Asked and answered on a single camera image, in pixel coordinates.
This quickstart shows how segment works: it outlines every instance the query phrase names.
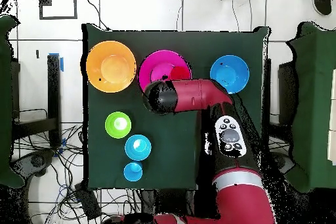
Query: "green cup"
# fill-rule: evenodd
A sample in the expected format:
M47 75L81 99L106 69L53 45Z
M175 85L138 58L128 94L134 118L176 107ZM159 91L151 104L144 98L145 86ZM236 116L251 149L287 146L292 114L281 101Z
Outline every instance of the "green cup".
M122 112L113 112L106 118L105 130L113 138L124 138L131 131L131 120Z

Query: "magenta bowl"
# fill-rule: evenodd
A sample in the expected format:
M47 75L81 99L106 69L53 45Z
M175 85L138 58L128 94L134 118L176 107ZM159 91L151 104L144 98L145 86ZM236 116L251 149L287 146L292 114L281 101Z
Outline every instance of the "magenta bowl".
M171 80L170 73L174 67L187 68L192 78L188 63L178 53L169 50L159 50L148 55L141 63L138 72L138 82L142 91L148 84L157 80Z

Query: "dark green table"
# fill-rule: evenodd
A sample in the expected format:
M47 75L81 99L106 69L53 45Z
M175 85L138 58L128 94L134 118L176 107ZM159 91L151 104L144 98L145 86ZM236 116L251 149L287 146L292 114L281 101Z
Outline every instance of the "dark green table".
M88 49L101 41L119 41L132 50L136 65L150 53L167 49L181 54L192 67L192 76L209 78L211 65L223 55L237 55L250 69L249 82L240 93L253 123L261 133L263 45L268 28L255 33L229 32L105 32L86 24ZM135 79L118 93L103 93L88 83L89 187L132 189L194 189L196 187L196 111L159 116L142 103ZM105 131L106 117L115 111L129 115L132 130L124 139ZM123 176L131 160L124 146L127 138L143 134L152 142L150 156L142 162L142 179L132 183Z
M336 166L327 159L333 70L336 69L336 31L302 23L293 47L299 82L298 106L293 120L296 166L286 179L300 192L336 189Z

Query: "orange bowl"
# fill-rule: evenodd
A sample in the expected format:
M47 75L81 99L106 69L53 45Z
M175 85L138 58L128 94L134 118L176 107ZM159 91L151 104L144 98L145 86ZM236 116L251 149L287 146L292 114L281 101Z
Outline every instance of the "orange bowl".
M124 90L137 72L133 53L118 41L103 41L87 56L87 77L93 87L106 93Z

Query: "bowl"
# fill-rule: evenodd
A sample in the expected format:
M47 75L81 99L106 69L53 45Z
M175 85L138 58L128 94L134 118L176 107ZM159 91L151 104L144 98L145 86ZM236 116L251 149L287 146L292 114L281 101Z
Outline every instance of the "bowl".
M128 181L138 181L142 177L142 165L140 162L131 162L123 170L123 175Z
M159 50L148 55L141 63L138 72L138 82L142 91L148 84L157 80L191 79L192 73L185 59L178 53L170 50Z
M131 119L122 112L113 112L105 120L105 130L113 138L124 138L131 131Z
M210 78L222 85L229 94L238 93L249 81L249 67L238 56L222 56L213 63Z
M152 150L152 144L146 136L136 134L129 137L125 143L126 155L135 161L145 160Z
M118 41L103 41L90 50L86 70L93 87L106 93L116 93L132 83L137 65L126 45Z

